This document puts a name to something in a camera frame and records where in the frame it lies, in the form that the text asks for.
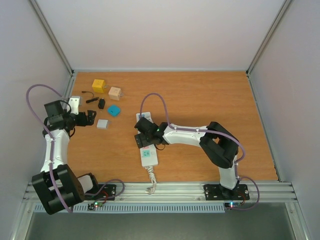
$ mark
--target black mounting plate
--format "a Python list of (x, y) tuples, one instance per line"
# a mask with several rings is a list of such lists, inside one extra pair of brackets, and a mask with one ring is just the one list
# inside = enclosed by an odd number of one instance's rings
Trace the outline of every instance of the black mounting plate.
[(229, 191), (229, 197), (225, 197), (220, 184), (205, 184), (203, 186), (205, 200), (207, 201), (236, 201), (249, 200), (248, 186), (246, 184), (238, 184), (233, 190)]
[[(91, 189), (90, 191), (87, 191), (86, 193), (88, 194), (95, 194), (96, 192), (98, 192), (98, 190), (103, 186), (103, 184), (99, 184), (99, 188), (98, 189)], [(111, 196), (114, 196), (116, 195), (117, 193), (117, 185), (115, 184), (107, 184), (104, 186), (103, 190), (101, 191), (105, 191), (109, 197)], [(94, 201), (94, 200), (97, 200), (97, 199), (101, 199), (101, 198), (104, 198), (105, 195), (103, 193), (99, 193), (98, 195), (96, 196), (89, 196), (89, 195), (86, 195), (85, 196), (85, 200), (88, 200), (88, 201)], [(108, 201), (114, 201), (115, 198), (108, 198)]]

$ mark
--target yellow cube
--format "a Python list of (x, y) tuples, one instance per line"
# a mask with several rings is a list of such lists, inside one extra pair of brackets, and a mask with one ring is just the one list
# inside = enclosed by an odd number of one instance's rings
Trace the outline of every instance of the yellow cube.
[(93, 91), (101, 94), (105, 92), (105, 86), (106, 82), (103, 79), (95, 79), (92, 84)]

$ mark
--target teal object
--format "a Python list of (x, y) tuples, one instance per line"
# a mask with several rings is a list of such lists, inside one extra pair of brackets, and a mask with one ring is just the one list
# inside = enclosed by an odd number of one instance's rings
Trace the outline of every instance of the teal object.
[(108, 113), (110, 115), (112, 115), (113, 117), (118, 116), (118, 114), (121, 112), (121, 109), (119, 107), (117, 107), (116, 105), (111, 105), (108, 109), (107, 109)]

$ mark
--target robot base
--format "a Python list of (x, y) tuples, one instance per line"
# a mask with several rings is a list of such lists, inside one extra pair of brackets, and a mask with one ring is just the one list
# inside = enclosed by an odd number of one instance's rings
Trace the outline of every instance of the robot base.
[(206, 201), (241, 201), (250, 199), (246, 184), (237, 184), (233, 190), (227, 189), (220, 184), (206, 184), (203, 189)]

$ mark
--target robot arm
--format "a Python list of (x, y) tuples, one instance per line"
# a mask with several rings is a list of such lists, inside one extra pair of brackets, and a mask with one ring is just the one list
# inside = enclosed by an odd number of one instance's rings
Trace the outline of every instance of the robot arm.
[(177, 126), (162, 122), (159, 126), (142, 117), (134, 126), (140, 133), (135, 135), (138, 148), (152, 144), (187, 144), (201, 147), (211, 162), (219, 169), (220, 185), (227, 190), (233, 190), (238, 184), (235, 170), (235, 160), (238, 154), (238, 145), (224, 136), (205, 132), (212, 130), (224, 133), (234, 138), (217, 122), (211, 122), (208, 126), (189, 127)]
[[(81, 177), (76, 177), (67, 164), (67, 149), (70, 141), (70, 134), (76, 126), (93, 125), (97, 112), (88, 110), (79, 112), (81, 97), (73, 96), (67, 103), (67, 108), (63, 109), (61, 100), (53, 101), (44, 105), (47, 112), (47, 118), (44, 124), (49, 129), (54, 139), (53, 149), (53, 175), (54, 179), (60, 180), (62, 186), (59, 191), (68, 205), (74, 206), (85, 200), (85, 193), (89, 190), (98, 190), (98, 183), (91, 173)], [(46, 152), (43, 167), (39, 174), (32, 177), (32, 185), (48, 214), (54, 214), (64, 209), (57, 193), (53, 189), (53, 183), (50, 178), (49, 165), (51, 162), (50, 152), (52, 139), (44, 130), (42, 132), (46, 141)]]

